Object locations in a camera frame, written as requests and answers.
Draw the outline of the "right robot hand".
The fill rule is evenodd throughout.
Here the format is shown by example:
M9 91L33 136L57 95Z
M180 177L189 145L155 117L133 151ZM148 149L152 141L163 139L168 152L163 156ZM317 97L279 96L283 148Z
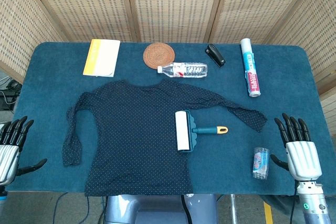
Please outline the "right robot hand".
M298 182L316 181L321 175L321 165L315 143L311 140L309 129L301 118L282 114L283 121L274 118L286 150L287 160L281 161L274 154L271 160L287 170Z

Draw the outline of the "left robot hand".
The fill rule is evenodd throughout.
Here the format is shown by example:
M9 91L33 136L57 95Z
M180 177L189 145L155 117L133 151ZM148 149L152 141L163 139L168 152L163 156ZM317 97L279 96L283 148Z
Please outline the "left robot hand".
M17 176L34 172L47 163L44 158L37 164L19 167L19 159L23 150L27 134L34 120L27 120L27 116L14 121L1 123L1 187L11 184Z

